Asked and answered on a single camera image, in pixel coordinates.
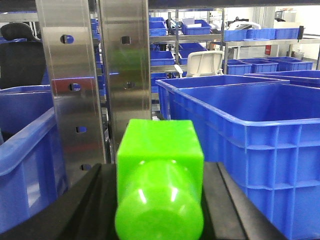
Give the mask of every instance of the shelf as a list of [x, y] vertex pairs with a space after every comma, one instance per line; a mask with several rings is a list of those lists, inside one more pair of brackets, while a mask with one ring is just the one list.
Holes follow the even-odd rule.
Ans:
[[[173, 44], [176, 42], [175, 35], [168, 36], [150, 36], [149, 41], [151, 44]], [[179, 35], [179, 43], [198, 43], [208, 41], [220, 41], [221, 34], [206, 34], [206, 35]]]
[[320, 44], [318, 38], [303, 38], [297, 39], [275, 39], [267, 41], [225, 41], [224, 46], [226, 47], [248, 47], [248, 46], [265, 46], [265, 45], [282, 45], [282, 44]]
[[[180, 68], [186, 72], [187, 65], [180, 65]], [[165, 65], [165, 66], [151, 66], [150, 67], [151, 73], [176, 73], [177, 70], [174, 65]]]

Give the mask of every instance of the green square bottle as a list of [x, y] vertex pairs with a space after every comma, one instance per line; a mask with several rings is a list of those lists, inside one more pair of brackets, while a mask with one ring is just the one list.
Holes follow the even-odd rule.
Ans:
[[198, 240], [204, 155], [189, 120], [132, 119], [117, 154], [121, 240]]

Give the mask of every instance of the white chair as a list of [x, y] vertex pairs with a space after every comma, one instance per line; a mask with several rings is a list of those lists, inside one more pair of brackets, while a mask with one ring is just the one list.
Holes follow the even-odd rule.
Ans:
[[[186, 76], [214, 76], [222, 75], [222, 60], [224, 58], [223, 51], [197, 51], [192, 52], [188, 56]], [[182, 77], [182, 69], [175, 65], [175, 69]]]

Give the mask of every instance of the metal frame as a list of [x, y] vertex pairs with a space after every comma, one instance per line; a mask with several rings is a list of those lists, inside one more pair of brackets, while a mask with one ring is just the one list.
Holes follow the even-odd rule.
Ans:
[[10, 22], [37, 22], [38, 14], [36, 12], [26, 13], [0, 13], [0, 23]]
[[[297, 39], [276, 39], [276, 40], [268, 40], [268, 41], [225, 41], [223, 43], [224, 49], [224, 62], [228, 62], [228, 52], [231, 47], [248, 47], [248, 46], [265, 46], [265, 45], [289, 45], [289, 56], [291, 56], [293, 44], [320, 44], [320, 38], [303, 38], [301, 40]], [[318, 64], [320, 58], [320, 54], [318, 55], [317, 66], [316, 69], [320, 70], [320, 66]], [[228, 64], [224, 65], [223, 72], [227, 73]]]
[[100, 0], [98, 15], [114, 157], [129, 120], [152, 115], [148, 1]]
[[88, 0], [36, 0], [36, 5], [72, 186], [106, 158]]

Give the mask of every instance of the red object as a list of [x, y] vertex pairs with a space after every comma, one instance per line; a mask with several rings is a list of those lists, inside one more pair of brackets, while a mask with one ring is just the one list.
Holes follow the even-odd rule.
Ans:
[[266, 55], [270, 55], [271, 54], [271, 45], [265, 45], [265, 52]]

